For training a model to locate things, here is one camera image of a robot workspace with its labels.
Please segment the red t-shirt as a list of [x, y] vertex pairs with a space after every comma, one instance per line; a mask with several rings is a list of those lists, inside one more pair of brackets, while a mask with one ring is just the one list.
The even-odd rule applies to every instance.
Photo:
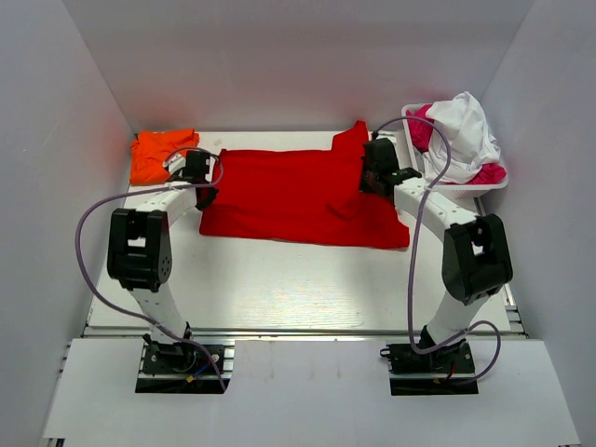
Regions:
[[199, 232], [341, 247], [401, 250], [409, 228], [393, 205], [359, 189], [363, 121], [336, 134], [328, 150], [227, 150], [220, 153], [215, 200]]

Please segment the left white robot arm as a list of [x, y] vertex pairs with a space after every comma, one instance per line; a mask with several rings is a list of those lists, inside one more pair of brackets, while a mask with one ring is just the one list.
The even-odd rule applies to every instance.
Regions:
[[200, 149], [166, 162], [170, 177], [140, 205], [114, 210], [110, 222], [107, 273], [136, 301], [151, 327], [151, 340], [168, 344], [165, 361], [178, 372], [196, 363], [189, 324], [168, 285], [173, 269], [170, 228], [192, 209], [215, 199], [217, 177], [209, 178], [217, 156]]

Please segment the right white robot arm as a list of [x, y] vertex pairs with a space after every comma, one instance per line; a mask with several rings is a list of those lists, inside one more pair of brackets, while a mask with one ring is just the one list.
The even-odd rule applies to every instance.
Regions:
[[[401, 168], [393, 143], [376, 139], [364, 144], [361, 181], [394, 208], [415, 218], [407, 280], [407, 324], [413, 351], [439, 372], [454, 360], [452, 345], [476, 327], [472, 320], [488, 299], [513, 277], [502, 220], [459, 207], [412, 168]], [[442, 244], [441, 271], [445, 293], [431, 321], [413, 336], [413, 292], [421, 228]]]

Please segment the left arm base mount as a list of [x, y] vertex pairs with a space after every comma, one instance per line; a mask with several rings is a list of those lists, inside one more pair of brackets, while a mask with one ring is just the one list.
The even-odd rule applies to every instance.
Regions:
[[167, 345], [143, 337], [136, 379], [137, 394], [221, 395], [224, 389], [213, 365], [228, 386], [232, 354], [225, 345], [205, 345], [209, 354], [188, 344]]

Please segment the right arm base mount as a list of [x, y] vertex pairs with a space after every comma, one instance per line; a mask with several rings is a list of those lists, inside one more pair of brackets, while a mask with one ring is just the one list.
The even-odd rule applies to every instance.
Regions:
[[478, 382], [467, 341], [430, 354], [416, 354], [409, 344], [390, 344], [379, 351], [387, 361], [392, 396], [477, 395]]

